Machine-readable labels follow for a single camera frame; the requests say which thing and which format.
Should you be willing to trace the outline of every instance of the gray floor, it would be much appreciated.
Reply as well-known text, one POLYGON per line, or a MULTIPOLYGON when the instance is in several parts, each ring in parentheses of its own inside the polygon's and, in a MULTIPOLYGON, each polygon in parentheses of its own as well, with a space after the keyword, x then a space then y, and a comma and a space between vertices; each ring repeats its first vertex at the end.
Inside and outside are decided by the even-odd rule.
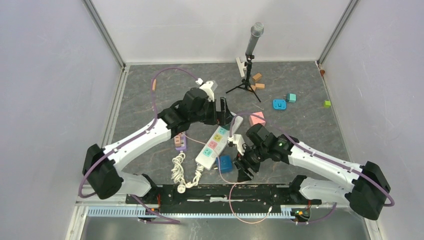
MULTIPOLYGON (((313 209, 319 218, 328 209, 313 209)), ((338 209, 325 221, 296 226, 286 219, 266 219, 246 224, 237 219, 182 218, 181 225, 143 224, 129 217, 88 217, 82 240, 367 240, 358 215, 338 209)))
MULTIPOLYGON (((150 100, 150 79, 153 74, 169 65, 139 65, 129 69, 122 103, 113 135, 116 142, 145 126, 154 117, 150 100)), ((240 83, 237 64, 234 63, 204 63, 173 65, 191 71, 204 81, 215 80, 218 87, 215 96, 225 96, 225 92, 240 83)), ((268 122, 284 128, 290 135, 299 138, 306 144, 332 156, 348 159, 339 128, 330 108, 324 108, 323 102, 327 93, 320 73, 314 62, 255 62, 253 74, 262 73, 260 81, 265 89, 257 90, 262 100, 259 103, 255 96, 241 89, 236 89, 226 95, 230 111, 259 112, 262 111, 268 122), (295 103, 287 103, 284 111, 274 110, 272 101, 281 99, 287 93, 297 95, 295 103)), ((184 93, 191 87, 196 87, 194 80, 184 72, 170 70, 157 78, 157 107, 159 111, 181 100, 184 93)), ((250 127, 249 119, 244 122, 238 133, 244 135, 250 127)), ((206 142, 215 131, 216 126, 192 124, 187 135, 206 142)), ((279 135, 280 132, 268 126, 268 130, 279 135)), ((192 180, 196 168, 195 157, 202 149, 196 142, 188 142, 186 160, 183 163, 186 180, 192 180)), ((224 150, 233 158, 237 151, 234 148, 224 150)), ((148 174, 157 184, 172 184, 171 159, 178 152, 174 142, 169 140, 145 152, 132 161, 125 172, 133 174, 148 174)), ((227 180, 235 181, 237 171, 225 174, 227 180)), ((252 183, 289 183, 296 175, 307 175, 317 179, 321 176, 303 168, 286 165, 271 160, 262 163, 259 173, 252 183)), ((200 184, 223 183, 217 170, 205 171, 200 184)))

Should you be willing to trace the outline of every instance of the yellow outlet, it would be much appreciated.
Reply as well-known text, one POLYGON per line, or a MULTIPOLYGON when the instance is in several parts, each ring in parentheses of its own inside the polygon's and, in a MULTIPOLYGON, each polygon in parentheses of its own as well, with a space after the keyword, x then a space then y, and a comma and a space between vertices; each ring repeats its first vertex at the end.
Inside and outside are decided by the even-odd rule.
POLYGON ((221 141, 221 139, 223 139, 223 136, 222 136, 222 135, 220 135, 220 134, 216 134, 216 135, 213 137, 213 140, 215 140, 215 141, 217 141, 217 142, 221 141))

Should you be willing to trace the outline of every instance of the blue power adapter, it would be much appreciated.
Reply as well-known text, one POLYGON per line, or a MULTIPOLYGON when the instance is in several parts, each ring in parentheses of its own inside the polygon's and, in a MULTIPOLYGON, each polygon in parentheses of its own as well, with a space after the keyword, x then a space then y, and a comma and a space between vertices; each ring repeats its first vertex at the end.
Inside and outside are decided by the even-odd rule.
POLYGON ((219 157, 219 165, 218 158, 216 158, 216 165, 221 167, 221 173, 226 174, 233 170, 233 163, 231 162, 231 158, 229 155, 223 155, 219 157))
POLYGON ((284 99, 274 99, 274 101, 272 101, 272 107, 275 110, 286 110, 287 103, 284 99))

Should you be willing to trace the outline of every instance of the microphone head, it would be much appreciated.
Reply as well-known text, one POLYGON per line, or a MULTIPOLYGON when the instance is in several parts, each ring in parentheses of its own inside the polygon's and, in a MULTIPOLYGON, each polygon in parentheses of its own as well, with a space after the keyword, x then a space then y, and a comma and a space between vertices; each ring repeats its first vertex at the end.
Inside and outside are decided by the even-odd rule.
POLYGON ((262 34, 264 34, 264 25, 262 24, 262 22, 257 22, 255 23, 251 29, 250 29, 250 33, 255 36, 255 37, 260 37, 262 36, 262 34))

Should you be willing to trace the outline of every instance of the pink cube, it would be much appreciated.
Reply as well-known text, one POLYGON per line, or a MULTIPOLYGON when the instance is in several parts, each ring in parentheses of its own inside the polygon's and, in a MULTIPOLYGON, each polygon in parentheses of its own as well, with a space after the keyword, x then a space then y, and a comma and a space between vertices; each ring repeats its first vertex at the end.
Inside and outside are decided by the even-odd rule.
MULTIPOLYGON (((254 115, 258 115, 259 117, 264 118, 264 114, 261 111, 255 112, 253 114, 254 115)), ((259 118, 255 117, 255 116, 249 116, 249 123, 250 123, 250 126, 253 126, 255 124, 262 124, 263 126, 265 126, 265 121, 262 120, 262 119, 259 119, 259 118)))

